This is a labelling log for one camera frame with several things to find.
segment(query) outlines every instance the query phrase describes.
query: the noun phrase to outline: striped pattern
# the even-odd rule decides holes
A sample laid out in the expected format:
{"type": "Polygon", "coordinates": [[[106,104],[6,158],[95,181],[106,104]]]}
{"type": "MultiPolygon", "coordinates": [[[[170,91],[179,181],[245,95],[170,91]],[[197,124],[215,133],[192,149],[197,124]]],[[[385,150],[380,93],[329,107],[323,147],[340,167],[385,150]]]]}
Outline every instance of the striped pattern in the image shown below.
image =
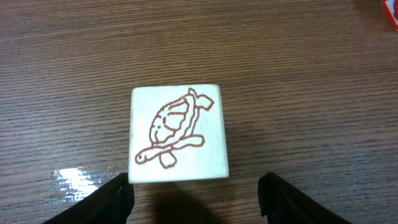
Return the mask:
{"type": "Polygon", "coordinates": [[[129,223],[266,223],[270,171],[353,223],[398,222],[398,38],[379,1],[5,0],[0,30],[0,223],[71,206],[53,170],[125,172],[131,89],[185,83],[221,87],[230,178],[136,185],[129,223]]]}

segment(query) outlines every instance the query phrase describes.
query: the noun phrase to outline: turtle flipper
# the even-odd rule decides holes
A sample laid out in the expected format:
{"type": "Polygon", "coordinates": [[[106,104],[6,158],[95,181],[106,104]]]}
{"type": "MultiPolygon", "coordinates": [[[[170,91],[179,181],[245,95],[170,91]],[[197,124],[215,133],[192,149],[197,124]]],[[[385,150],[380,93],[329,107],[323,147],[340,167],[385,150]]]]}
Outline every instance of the turtle flipper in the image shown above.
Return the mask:
{"type": "Polygon", "coordinates": [[[171,152],[162,153],[159,156],[159,160],[160,164],[162,164],[162,167],[164,169],[174,167],[175,164],[177,163],[177,158],[175,158],[175,155],[172,154],[171,152]]]}

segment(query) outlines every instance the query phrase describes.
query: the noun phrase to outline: tile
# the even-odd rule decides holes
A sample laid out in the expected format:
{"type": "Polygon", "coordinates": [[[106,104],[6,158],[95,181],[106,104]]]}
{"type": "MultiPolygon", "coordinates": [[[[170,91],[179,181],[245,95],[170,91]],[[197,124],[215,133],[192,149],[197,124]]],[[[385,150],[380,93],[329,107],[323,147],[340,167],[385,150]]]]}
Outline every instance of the tile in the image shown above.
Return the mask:
{"type": "Polygon", "coordinates": [[[133,89],[130,183],[213,179],[228,175],[218,85],[133,89]]]}

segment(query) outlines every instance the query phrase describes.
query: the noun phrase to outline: wooden table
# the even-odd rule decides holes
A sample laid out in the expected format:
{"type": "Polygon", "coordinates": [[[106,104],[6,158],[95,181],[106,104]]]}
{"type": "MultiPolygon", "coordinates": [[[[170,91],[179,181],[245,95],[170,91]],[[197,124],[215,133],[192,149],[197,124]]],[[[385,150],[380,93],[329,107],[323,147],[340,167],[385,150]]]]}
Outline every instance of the wooden table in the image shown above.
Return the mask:
{"type": "Polygon", "coordinates": [[[398,222],[398,34],[379,1],[0,4],[1,223],[79,200],[59,170],[126,172],[132,88],[184,83],[221,87],[230,178],[136,185],[128,223],[266,223],[271,171],[353,223],[398,222]]]}

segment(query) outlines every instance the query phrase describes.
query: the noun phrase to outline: red object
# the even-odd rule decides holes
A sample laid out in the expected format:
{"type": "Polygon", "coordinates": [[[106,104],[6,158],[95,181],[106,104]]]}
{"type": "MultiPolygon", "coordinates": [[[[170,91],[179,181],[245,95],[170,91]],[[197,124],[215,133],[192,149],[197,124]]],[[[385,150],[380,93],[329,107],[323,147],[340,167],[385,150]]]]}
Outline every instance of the red object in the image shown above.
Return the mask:
{"type": "Polygon", "coordinates": [[[398,30],[398,0],[382,0],[381,5],[383,6],[393,28],[398,30]]]}

